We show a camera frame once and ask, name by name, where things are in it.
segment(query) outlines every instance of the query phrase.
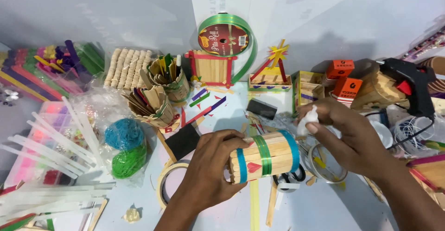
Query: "green yarn ball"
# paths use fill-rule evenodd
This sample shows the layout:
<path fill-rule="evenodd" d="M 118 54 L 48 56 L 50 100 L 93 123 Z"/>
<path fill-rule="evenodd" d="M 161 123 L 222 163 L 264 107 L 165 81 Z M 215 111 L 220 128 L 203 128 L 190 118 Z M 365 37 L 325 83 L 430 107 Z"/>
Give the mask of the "green yarn ball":
<path fill-rule="evenodd" d="M 116 179 L 125 179 L 141 169 L 147 157 L 147 146 L 141 144 L 129 151 L 121 151 L 111 162 L 112 174 Z"/>

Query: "blue ribbon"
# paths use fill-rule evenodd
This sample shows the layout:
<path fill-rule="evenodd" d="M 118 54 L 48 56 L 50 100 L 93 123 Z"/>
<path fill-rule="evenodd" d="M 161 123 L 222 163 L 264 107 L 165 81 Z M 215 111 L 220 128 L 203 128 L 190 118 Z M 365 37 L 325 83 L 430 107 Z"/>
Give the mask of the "blue ribbon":
<path fill-rule="evenodd" d="M 287 132 L 286 130 L 278 130 L 284 138 L 286 138 L 287 143 L 289 144 L 289 147 L 291 148 L 292 152 L 292 168 L 290 172 L 295 172 L 298 169 L 298 166 L 300 165 L 300 153 L 298 152 L 298 144 L 295 142 L 295 139 Z"/>
<path fill-rule="evenodd" d="M 244 159 L 244 153 L 242 149 L 236 149 L 236 155 L 238 156 L 239 164 L 239 182 L 245 183 L 248 180 L 248 167 L 246 166 L 246 160 Z"/>

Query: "black cable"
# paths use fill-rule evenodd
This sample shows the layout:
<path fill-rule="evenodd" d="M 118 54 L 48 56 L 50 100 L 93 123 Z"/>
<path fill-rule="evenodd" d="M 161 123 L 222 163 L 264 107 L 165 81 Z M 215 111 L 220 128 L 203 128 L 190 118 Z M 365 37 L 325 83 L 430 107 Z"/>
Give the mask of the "black cable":
<path fill-rule="evenodd" d="M 397 103 L 395 103 L 394 105 L 397 106 L 397 107 L 399 107 L 399 108 L 401 108 L 401 109 L 407 109 L 407 108 L 405 108 L 404 106 L 400 106 L 400 105 L 398 105 Z"/>
<path fill-rule="evenodd" d="M 368 117 L 368 116 L 370 116 L 370 115 L 377 115 L 377 114 L 383 114 L 383 112 L 374 112 L 374 113 L 369 113 L 369 114 L 366 114 L 366 115 L 364 115 L 365 117 Z"/>
<path fill-rule="evenodd" d="M 398 145 L 400 145 L 400 144 L 402 144 L 402 143 L 404 143 L 404 142 L 406 142 L 406 141 L 409 141 L 409 140 L 413 139 L 414 137 L 418 136 L 419 134 L 425 132 L 425 130 L 429 129 L 429 128 L 434 124 L 434 116 L 433 116 L 433 117 L 428 117 L 428 118 L 431 120 L 431 124 L 430 124 L 430 125 L 424 127 L 424 128 L 421 129 L 419 132 L 417 132 L 417 133 L 415 133 L 415 134 L 412 134 L 412 135 L 409 135 L 408 137 L 406 137 L 405 139 L 401 140 L 400 142 L 398 142 L 398 143 L 392 145 L 391 147 L 388 148 L 388 150 L 393 149 L 393 148 L 395 148 L 396 146 L 398 146 Z"/>

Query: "white wall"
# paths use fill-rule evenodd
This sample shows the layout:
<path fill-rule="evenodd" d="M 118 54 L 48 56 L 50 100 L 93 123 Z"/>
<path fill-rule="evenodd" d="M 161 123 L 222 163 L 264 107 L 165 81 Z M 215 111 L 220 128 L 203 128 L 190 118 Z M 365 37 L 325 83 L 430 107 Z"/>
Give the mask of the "white wall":
<path fill-rule="evenodd" d="M 322 71 L 338 58 L 395 57 L 445 24 L 444 0 L 0 0 L 0 41 L 21 47 L 71 39 L 176 54 L 197 47 L 196 26 L 221 11 L 254 31 L 259 54 L 251 72 L 281 38 L 291 45 L 284 64 L 292 74 Z"/>

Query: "yarn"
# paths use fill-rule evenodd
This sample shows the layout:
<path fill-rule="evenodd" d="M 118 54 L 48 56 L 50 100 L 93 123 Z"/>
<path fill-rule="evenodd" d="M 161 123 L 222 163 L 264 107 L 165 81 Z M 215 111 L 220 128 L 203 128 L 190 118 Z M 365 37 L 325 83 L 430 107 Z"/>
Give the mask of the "yarn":
<path fill-rule="evenodd" d="M 144 131 L 138 123 L 129 118 L 118 120 L 105 130 L 105 143 L 111 147 L 128 151 L 144 140 Z"/>
<path fill-rule="evenodd" d="M 112 174 L 116 179 L 125 179 L 141 169 L 147 157 L 147 146 L 141 144 L 129 151 L 121 151 L 112 162 Z"/>

